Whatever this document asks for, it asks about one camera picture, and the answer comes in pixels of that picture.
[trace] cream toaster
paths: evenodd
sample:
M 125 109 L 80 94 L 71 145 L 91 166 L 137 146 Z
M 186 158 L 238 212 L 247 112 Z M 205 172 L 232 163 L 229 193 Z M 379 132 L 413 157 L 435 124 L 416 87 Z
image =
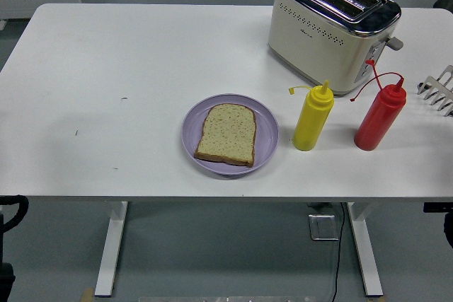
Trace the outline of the cream toaster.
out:
M 344 95 L 372 74 L 387 45 L 403 43 L 391 37 L 401 8 L 392 0 L 275 0 L 269 46 L 315 84 L 329 80 L 336 95 Z

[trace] yellow squeeze bottle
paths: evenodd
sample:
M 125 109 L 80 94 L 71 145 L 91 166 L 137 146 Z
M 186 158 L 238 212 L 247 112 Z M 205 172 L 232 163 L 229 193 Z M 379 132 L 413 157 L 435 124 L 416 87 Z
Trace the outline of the yellow squeeze bottle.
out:
M 289 93 L 293 94 L 294 88 L 290 88 Z M 328 87 L 328 81 L 325 81 L 322 86 L 310 88 L 292 139 L 296 148 L 303 151 L 314 148 L 332 107 L 333 92 Z

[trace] table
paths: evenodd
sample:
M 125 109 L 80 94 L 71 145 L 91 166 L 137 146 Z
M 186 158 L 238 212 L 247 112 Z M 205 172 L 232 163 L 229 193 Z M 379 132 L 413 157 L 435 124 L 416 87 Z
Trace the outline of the table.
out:
M 160 197 L 349 202 L 365 291 L 382 295 L 365 218 L 385 201 L 447 202 L 453 121 L 417 84 L 453 61 L 453 16 L 404 8 L 378 72 L 406 77 L 406 107 L 374 151 L 353 136 L 377 93 L 336 98 L 312 151 L 292 146 L 306 81 L 267 46 L 272 6 L 46 4 L 0 74 L 1 194 L 105 201 L 110 224 L 95 295 L 109 296 L 127 201 Z M 394 82 L 389 77 L 383 84 Z M 181 125 L 220 93 L 259 100 L 280 140 L 262 168 L 226 178 L 183 150 Z

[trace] white metal table leg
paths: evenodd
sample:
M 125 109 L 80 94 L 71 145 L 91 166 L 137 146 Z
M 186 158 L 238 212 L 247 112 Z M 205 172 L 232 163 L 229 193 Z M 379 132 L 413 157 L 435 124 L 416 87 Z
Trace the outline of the white metal table leg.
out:
M 110 223 L 105 237 L 104 252 L 94 296 L 110 297 L 112 296 L 113 282 L 115 281 L 122 230 L 126 219 L 127 202 L 105 202 L 104 208 L 110 217 Z
M 354 233 L 355 246 L 362 270 L 362 279 L 367 296 L 383 296 L 381 280 L 374 260 L 369 239 L 366 217 L 379 203 L 348 203 L 348 211 Z

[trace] toast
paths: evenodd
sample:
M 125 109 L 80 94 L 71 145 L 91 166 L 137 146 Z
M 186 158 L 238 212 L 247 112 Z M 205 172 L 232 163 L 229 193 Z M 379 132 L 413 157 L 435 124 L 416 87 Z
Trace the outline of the toast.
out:
M 253 110 L 239 104 L 218 104 L 210 109 L 203 122 L 194 157 L 251 168 L 255 162 L 255 137 Z

